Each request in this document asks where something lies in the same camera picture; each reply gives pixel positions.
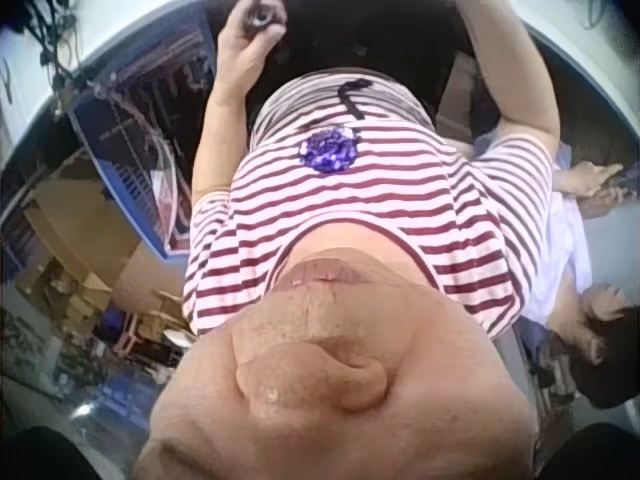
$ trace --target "woman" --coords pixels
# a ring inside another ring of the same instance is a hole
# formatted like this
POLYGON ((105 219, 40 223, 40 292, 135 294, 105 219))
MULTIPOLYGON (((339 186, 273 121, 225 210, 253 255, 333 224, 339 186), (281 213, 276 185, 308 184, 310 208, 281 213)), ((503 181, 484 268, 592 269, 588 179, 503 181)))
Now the woman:
POLYGON ((158 401, 141 478, 528 478, 533 415, 491 339, 526 304, 559 120, 506 0, 459 0, 502 113, 480 162, 368 71, 245 97, 285 34, 241 0, 193 175, 185 312, 204 335, 158 401))

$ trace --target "striped shirt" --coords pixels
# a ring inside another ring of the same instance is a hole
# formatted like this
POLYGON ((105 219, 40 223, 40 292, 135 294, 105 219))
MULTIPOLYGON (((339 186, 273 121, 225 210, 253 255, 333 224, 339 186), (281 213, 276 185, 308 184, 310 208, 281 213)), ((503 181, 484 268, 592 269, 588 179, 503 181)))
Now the striped shirt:
POLYGON ((528 301, 550 195, 551 158, 534 137, 502 138, 469 161, 403 86, 368 74, 306 76, 262 108, 230 191, 195 205, 185 314, 198 333, 221 325, 269 290, 305 234, 355 222, 402 247, 493 337, 528 301), (349 94, 364 120, 337 95, 358 78, 372 82, 349 94), (335 175, 301 165, 301 142, 336 125, 359 131, 355 164, 335 175))

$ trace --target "dark hair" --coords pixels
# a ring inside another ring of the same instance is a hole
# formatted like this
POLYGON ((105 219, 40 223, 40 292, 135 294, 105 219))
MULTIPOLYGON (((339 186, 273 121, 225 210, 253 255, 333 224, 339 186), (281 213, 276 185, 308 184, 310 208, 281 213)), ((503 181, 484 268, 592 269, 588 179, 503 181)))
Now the dark hair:
POLYGON ((598 365, 571 353, 570 366, 578 391, 600 409, 613 408, 640 394, 640 307, 625 308, 608 322, 590 318, 588 327, 605 343, 598 365))

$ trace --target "lips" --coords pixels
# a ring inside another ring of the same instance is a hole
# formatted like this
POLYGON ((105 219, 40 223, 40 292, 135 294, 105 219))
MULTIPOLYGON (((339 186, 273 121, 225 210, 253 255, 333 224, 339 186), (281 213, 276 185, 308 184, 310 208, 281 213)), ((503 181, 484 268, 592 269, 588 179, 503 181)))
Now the lips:
POLYGON ((286 292, 312 282, 356 285, 368 280, 342 260, 321 258, 295 265, 277 280, 272 291, 286 292))

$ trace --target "t-shirt sleeve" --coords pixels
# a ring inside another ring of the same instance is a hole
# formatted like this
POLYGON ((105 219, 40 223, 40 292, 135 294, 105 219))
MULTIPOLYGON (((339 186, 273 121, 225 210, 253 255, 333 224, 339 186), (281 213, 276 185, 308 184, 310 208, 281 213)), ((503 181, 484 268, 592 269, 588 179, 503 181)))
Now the t-shirt sleeve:
POLYGON ((484 188, 504 235, 517 297, 510 316, 517 317, 527 304, 540 264, 551 201, 552 161, 535 137, 510 135, 492 143, 472 162, 485 178, 484 188))
POLYGON ((189 231, 190 251, 184 283, 183 313, 192 322, 196 290, 209 265, 214 243, 229 217, 229 193, 213 192, 194 206, 189 231))

